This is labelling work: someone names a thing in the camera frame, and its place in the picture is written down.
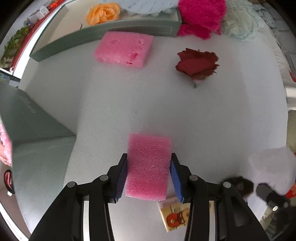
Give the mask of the magenta fluffy yarn item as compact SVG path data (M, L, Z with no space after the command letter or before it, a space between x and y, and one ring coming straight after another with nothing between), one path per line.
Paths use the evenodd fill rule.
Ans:
M207 40L213 33L221 35L221 23L226 14L225 0L181 0L178 10L182 19L179 36L194 35Z

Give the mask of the orange fabric rose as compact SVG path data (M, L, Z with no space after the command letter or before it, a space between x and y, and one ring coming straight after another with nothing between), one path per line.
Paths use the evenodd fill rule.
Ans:
M85 20L89 26L99 25L116 21L121 13L120 6L117 3L97 4L87 13Z

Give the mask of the light blue foam sheet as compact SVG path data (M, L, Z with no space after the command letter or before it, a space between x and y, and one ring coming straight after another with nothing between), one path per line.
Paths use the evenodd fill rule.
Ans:
M178 0L122 0L115 1L129 14L157 16L161 12L171 13L178 6Z

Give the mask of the near grey storage box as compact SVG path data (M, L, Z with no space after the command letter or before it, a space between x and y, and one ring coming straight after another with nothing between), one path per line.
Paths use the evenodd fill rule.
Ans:
M1 119L12 144L16 200L33 232L64 186L76 135L24 91L3 83Z

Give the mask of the pink foam sponge block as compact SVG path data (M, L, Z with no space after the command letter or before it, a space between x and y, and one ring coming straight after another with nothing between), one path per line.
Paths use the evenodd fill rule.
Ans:
M127 149L126 196L164 201L167 196L170 164L170 138L131 134Z

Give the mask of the pale green fabric item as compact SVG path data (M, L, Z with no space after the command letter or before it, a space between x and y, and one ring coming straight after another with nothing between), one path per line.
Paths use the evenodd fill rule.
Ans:
M257 31L264 26L265 22L255 11L253 3L226 1L226 14L221 24L224 35L241 40L253 40Z

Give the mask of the red fabric rose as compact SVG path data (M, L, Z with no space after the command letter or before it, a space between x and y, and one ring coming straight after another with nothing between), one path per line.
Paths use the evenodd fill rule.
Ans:
M193 50L186 48L178 53L180 61L175 66L175 69L190 77L197 88L206 78L216 73L219 67L217 61L219 57L214 52L201 52L200 50Z

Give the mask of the far grey storage box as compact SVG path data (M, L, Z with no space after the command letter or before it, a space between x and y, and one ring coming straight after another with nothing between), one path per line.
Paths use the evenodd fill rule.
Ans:
M153 36L175 37L181 26L177 8L153 15L130 15L122 10L120 19L89 26L85 16L94 1L68 1L51 18L34 45L30 57L37 62L64 50L100 40L108 31L135 32Z

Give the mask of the light pink fluffy scarf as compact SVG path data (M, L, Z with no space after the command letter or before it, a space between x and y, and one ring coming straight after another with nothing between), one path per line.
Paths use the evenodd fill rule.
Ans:
M12 144L2 120L1 120L1 161L9 167L12 166Z

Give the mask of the grey storage box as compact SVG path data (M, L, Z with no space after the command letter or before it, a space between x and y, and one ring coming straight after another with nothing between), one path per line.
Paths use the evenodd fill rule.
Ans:
M100 40L108 31L135 32L153 36L175 37L181 26L177 8L153 15L130 15L122 10L120 19L89 26L85 16L94 1L68 1L51 18L34 45L30 57L37 62L64 50Z
M12 144L16 200L33 232L64 186L76 135L24 91L3 83L1 119Z

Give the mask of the green potted plant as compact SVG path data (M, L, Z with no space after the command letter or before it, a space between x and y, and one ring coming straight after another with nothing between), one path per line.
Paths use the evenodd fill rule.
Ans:
M22 42L28 35L30 28L24 26L17 30L4 47L4 54L1 58L1 68L11 68L13 60L22 46Z

